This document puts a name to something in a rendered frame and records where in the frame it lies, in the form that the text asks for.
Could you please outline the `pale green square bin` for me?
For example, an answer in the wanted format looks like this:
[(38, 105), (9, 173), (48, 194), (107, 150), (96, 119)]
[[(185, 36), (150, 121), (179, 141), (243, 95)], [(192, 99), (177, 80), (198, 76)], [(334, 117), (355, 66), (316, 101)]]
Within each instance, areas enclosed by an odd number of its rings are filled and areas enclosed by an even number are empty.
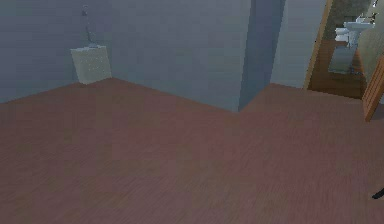
[(91, 84), (112, 77), (106, 46), (76, 48), (70, 52), (80, 83)]

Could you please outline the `white toilet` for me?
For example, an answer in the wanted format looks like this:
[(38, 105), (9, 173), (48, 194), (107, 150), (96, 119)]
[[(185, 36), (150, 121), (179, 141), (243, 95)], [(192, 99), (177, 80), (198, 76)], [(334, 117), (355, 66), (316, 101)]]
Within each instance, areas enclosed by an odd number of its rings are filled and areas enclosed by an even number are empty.
[(349, 41), (349, 30), (347, 28), (336, 28), (335, 29), (336, 41), (344, 41), (348, 42)]

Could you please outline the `white pedestal sink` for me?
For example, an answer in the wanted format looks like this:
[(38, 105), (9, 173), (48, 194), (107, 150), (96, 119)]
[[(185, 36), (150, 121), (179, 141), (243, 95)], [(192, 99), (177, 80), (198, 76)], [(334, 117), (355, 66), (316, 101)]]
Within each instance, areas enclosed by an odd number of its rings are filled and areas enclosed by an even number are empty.
[(368, 29), (375, 27), (375, 22), (370, 20), (366, 22), (366, 17), (358, 17), (355, 22), (344, 22), (347, 29), (347, 42), (349, 47), (356, 47), (360, 34)]

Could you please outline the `brown wooden room door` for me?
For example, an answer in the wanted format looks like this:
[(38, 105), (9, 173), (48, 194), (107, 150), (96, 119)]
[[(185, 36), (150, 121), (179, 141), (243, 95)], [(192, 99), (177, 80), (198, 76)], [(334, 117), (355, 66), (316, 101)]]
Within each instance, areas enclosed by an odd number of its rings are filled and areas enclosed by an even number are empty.
[(375, 71), (362, 97), (364, 120), (369, 122), (384, 94), (384, 55), (378, 59)]

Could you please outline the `grey bath mat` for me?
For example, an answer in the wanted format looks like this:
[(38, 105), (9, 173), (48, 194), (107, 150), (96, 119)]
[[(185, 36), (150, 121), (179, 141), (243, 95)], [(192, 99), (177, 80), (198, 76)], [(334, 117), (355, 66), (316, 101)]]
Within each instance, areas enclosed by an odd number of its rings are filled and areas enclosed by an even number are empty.
[(350, 72), (355, 47), (337, 46), (334, 49), (328, 71), (332, 73), (347, 74)]

